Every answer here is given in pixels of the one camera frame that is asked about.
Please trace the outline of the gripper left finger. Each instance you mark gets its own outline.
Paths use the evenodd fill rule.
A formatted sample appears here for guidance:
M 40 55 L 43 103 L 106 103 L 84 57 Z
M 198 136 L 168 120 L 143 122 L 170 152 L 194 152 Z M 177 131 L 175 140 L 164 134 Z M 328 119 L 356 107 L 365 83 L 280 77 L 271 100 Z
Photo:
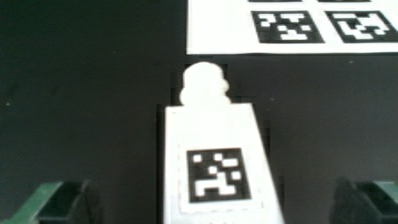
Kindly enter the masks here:
M 90 181 L 43 183 L 6 224 L 93 224 Z

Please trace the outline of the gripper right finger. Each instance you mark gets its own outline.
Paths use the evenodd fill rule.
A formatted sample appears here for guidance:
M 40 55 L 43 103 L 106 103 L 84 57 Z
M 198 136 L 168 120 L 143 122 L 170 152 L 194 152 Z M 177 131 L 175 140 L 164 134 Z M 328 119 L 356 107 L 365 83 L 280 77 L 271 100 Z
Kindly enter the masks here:
M 398 181 L 338 179 L 331 224 L 398 224 Z

